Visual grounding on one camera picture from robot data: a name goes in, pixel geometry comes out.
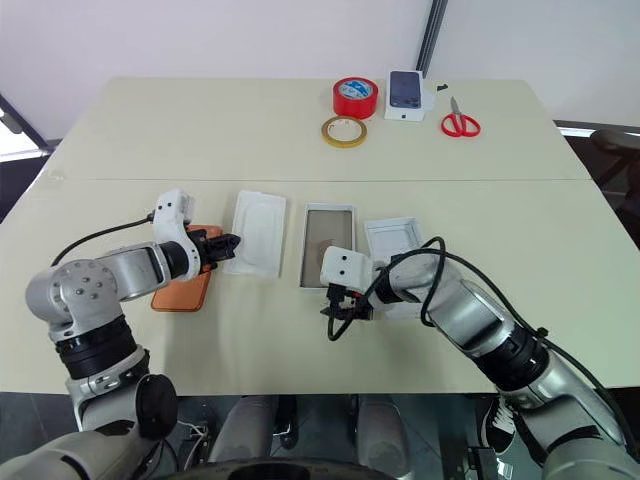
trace white wall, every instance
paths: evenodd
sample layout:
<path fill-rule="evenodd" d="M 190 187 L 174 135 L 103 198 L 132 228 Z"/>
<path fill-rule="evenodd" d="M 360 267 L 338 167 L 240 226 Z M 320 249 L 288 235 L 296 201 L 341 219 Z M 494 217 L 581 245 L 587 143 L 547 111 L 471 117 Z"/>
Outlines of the white wall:
<path fill-rule="evenodd" d="M 0 92 L 62 137 L 115 75 L 383 77 L 429 0 L 0 0 Z M 637 0 L 450 0 L 430 74 L 524 78 L 556 119 L 640 125 Z"/>

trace white robotic arm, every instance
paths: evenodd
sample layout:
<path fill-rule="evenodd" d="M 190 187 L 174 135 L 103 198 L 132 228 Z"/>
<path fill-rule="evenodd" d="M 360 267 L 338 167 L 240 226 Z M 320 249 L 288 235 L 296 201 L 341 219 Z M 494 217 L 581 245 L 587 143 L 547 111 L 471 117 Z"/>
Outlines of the white robotic arm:
<path fill-rule="evenodd" d="M 321 271 L 322 283 L 329 286 L 330 306 L 323 311 L 329 316 L 329 338 L 337 340 L 353 320 L 370 319 L 373 310 L 402 301 L 422 303 L 423 323 L 435 326 L 472 360 L 517 412 L 519 430 L 535 441 L 528 445 L 532 456 L 546 460 L 545 478 L 592 478 L 585 472 L 593 478 L 640 477 L 624 450 L 619 411 L 614 413 L 567 366 L 556 350 L 568 354 L 533 331 L 481 271 L 448 254 L 438 237 L 427 247 L 435 242 L 441 249 L 398 255 L 385 267 L 360 253 L 329 247 Z M 462 279 L 452 259 L 479 275 L 507 308 Z M 355 301 L 345 305 L 349 297 Z M 336 319 L 344 323 L 333 333 Z"/>
<path fill-rule="evenodd" d="M 171 432 L 177 420 L 175 389 L 167 377 L 149 374 L 149 352 L 136 344 L 120 302 L 172 279 L 188 281 L 233 258 L 240 238 L 188 232 L 192 211 L 191 197 L 167 192 L 152 215 L 155 242 L 64 264 L 58 256 L 32 279 L 27 305 L 49 325 L 69 371 L 66 386 L 80 432 L 7 462 L 1 479 L 130 478 Z"/>

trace orange phone case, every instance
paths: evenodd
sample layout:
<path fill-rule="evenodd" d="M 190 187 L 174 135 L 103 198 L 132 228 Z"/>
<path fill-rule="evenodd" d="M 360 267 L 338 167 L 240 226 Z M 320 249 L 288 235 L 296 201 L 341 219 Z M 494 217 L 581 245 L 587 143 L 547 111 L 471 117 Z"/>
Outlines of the orange phone case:
<path fill-rule="evenodd" d="M 206 230 L 207 238 L 214 238 L 224 232 L 211 225 L 189 225 L 187 230 Z M 169 285 L 158 290 L 151 300 L 151 308 L 159 312 L 197 312 L 204 304 L 211 272 L 205 272 L 188 282 L 172 280 Z"/>

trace red scissors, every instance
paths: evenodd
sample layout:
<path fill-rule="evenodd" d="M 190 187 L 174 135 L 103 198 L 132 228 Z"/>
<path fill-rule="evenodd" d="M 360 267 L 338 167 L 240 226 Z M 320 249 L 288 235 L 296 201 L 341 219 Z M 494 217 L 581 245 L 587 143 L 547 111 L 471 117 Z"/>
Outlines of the red scissors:
<path fill-rule="evenodd" d="M 451 111 L 453 113 L 444 117 L 440 123 L 440 128 L 444 133 L 450 137 L 475 137 L 480 133 L 480 124 L 469 115 L 463 115 L 453 97 L 451 97 Z"/>

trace scissor handle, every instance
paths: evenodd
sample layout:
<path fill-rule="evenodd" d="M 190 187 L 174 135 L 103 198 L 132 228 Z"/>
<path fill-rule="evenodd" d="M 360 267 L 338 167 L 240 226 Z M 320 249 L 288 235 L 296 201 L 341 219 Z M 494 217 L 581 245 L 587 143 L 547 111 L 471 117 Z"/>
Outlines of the scissor handle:
<path fill-rule="evenodd" d="M 448 127 L 448 122 L 451 122 L 453 129 Z M 471 124 L 474 128 L 469 130 L 468 124 Z M 445 116 L 440 123 L 442 131 L 450 137 L 475 137 L 480 133 L 480 124 L 469 115 L 457 115 L 450 113 Z"/>

